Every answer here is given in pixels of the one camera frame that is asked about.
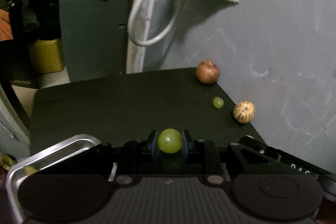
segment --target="grape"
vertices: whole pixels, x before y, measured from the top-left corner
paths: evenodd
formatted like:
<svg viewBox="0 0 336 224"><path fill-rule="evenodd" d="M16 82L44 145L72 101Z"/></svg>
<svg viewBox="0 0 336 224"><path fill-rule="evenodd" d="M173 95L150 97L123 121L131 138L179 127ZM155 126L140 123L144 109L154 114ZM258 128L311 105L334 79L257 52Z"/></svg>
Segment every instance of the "grape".
<svg viewBox="0 0 336 224"><path fill-rule="evenodd" d="M222 108L223 105L224 105L224 101L223 101L223 99L220 98L220 97L215 97L215 98L213 98L213 100L212 100L212 104L213 104L213 106L214 106L215 108Z"/></svg>
<svg viewBox="0 0 336 224"><path fill-rule="evenodd" d="M159 149L165 153L176 153L182 148L181 134L172 128L165 129L159 134L157 138L157 145Z"/></svg>

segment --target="bolt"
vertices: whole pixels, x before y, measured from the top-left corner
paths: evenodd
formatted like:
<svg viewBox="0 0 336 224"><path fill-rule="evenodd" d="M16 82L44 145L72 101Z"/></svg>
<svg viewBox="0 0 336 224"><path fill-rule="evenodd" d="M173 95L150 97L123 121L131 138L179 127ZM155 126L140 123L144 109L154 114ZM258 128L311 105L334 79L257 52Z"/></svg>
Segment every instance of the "bolt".
<svg viewBox="0 0 336 224"><path fill-rule="evenodd" d="M118 182L119 184L130 184L132 182L132 178L128 175L120 175L117 176L115 181Z"/></svg>
<svg viewBox="0 0 336 224"><path fill-rule="evenodd" d="M10 136L12 137L12 139L16 140L17 142L19 141L18 137L16 137L16 135L14 135L13 133L9 133Z"/></svg>
<svg viewBox="0 0 336 224"><path fill-rule="evenodd" d="M207 180L211 184L221 184L224 181L224 178L218 175L211 175L208 176Z"/></svg>

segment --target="floor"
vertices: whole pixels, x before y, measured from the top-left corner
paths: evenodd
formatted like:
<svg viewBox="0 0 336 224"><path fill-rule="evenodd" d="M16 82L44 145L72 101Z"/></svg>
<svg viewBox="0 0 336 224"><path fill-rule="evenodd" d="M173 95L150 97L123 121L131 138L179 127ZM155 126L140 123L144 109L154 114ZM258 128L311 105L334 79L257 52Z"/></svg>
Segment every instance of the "floor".
<svg viewBox="0 0 336 224"><path fill-rule="evenodd" d="M45 75L40 75L37 78L40 88L48 88L50 86L62 85L70 83L67 68L64 67L63 71L48 73ZM36 89L28 89L20 86L12 86L16 96L18 97L23 109L27 112L29 116L32 114L34 96L37 92Z"/></svg>

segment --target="black table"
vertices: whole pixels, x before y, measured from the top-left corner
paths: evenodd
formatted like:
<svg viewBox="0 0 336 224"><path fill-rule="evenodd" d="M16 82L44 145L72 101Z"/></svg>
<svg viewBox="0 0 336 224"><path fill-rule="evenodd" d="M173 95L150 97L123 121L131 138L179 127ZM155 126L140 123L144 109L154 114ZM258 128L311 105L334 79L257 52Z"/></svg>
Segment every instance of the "black table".
<svg viewBox="0 0 336 224"><path fill-rule="evenodd" d="M234 121L235 104L219 85L201 85L194 72L188 68L117 75L38 90L31 154L78 134L118 147L166 128L189 130L193 139L223 147L245 135L263 142L250 123ZM224 100L221 109L212 105L215 96Z"/></svg>

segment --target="ribbed surface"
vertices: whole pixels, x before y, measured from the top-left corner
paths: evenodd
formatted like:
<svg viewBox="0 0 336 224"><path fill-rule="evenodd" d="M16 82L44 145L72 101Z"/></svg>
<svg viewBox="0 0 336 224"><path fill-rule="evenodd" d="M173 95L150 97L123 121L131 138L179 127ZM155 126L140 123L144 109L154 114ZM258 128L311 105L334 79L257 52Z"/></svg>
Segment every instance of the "ribbed surface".
<svg viewBox="0 0 336 224"><path fill-rule="evenodd" d="M27 224L38 224L28 220ZM220 188L197 178L143 178L115 192L97 214L76 224L267 224L241 212ZM306 219L297 224L313 224Z"/></svg>

